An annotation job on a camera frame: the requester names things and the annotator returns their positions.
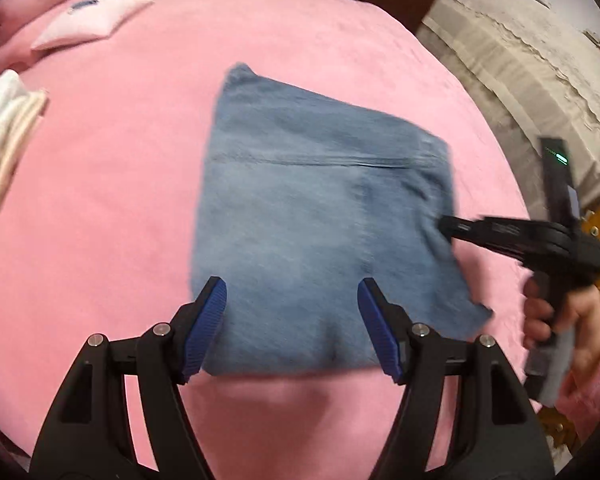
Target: human hand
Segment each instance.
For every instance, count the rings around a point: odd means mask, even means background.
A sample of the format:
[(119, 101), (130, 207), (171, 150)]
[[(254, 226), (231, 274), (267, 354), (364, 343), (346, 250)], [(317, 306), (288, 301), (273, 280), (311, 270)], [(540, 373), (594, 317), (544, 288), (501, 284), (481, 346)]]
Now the human hand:
[[(538, 297), (539, 293), (538, 284), (529, 278), (523, 289), (526, 300), (522, 344), (527, 349), (546, 341), (551, 335), (552, 329), (546, 321), (554, 315), (554, 309)], [(592, 377), (600, 362), (600, 291), (595, 286), (573, 290), (567, 295), (559, 316), (554, 320), (553, 330), (560, 333), (573, 325), (576, 327), (576, 341), (571, 372), (576, 386), (581, 387)]]

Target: folded denim garment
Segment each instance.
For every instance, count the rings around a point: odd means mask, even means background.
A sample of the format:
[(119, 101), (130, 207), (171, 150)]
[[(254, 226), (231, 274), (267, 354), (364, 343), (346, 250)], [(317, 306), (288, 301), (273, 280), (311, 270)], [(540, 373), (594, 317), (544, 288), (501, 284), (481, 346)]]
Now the folded denim garment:
[(441, 139), (238, 65), (218, 99), (198, 205), (192, 293), (211, 275), (228, 292), (203, 368), (376, 365), (356, 303), (367, 276), (414, 321), (473, 336), (491, 311), (470, 301), (436, 227), (448, 214)]

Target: metal screw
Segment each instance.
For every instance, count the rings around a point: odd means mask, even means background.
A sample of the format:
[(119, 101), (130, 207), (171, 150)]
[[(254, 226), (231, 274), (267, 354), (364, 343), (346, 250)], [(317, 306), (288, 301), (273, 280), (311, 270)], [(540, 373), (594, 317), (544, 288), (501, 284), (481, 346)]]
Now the metal screw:
[(429, 327), (427, 325), (425, 325), (424, 323), (416, 323), (415, 325), (413, 325), (411, 327), (411, 331), (420, 337), (424, 337), (426, 335), (429, 335)]
[(491, 348), (496, 344), (496, 340), (489, 334), (482, 334), (479, 341), (482, 346), (486, 346), (487, 348)]
[(89, 346), (100, 346), (104, 341), (104, 336), (102, 334), (91, 334), (87, 339), (87, 344)]
[(169, 323), (158, 323), (154, 326), (154, 334), (155, 335), (167, 335), (171, 332), (171, 326)]

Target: blue rubber pad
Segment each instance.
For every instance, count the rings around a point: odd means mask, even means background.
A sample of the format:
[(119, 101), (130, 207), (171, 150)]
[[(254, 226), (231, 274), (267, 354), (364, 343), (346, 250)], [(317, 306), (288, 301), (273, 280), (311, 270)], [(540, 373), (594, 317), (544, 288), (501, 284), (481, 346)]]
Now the blue rubber pad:
[(200, 313), (184, 343), (182, 375), (186, 381), (200, 371), (206, 351), (214, 340), (222, 321), (225, 307), (226, 283), (223, 280), (218, 280), (205, 304), (200, 309)]
[(402, 377), (400, 352), (394, 334), (364, 280), (358, 284), (358, 309), (374, 346), (382, 371), (397, 382)]

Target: pink bedspread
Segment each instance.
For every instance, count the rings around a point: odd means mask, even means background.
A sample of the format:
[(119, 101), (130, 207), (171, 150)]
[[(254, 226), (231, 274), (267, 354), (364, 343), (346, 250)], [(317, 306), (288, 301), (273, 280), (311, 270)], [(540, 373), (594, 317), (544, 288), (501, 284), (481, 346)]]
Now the pink bedspread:
[[(455, 78), (398, 22), (350, 0), (156, 0), (112, 38), (23, 74), (50, 106), (0, 213), (0, 428), (33, 450), (89, 334), (141, 334), (190, 300), (195, 204), (214, 100), (238, 61), (264, 76), (405, 118), (450, 145), (458, 213), (524, 217), (500, 148)], [(518, 372), (515, 262), (456, 255)], [(181, 389), (219, 479), (365, 479), (402, 389), (379, 369), (216, 379)], [(138, 393), (134, 441), (153, 462)], [(431, 465), (443, 461), (445, 397)]]

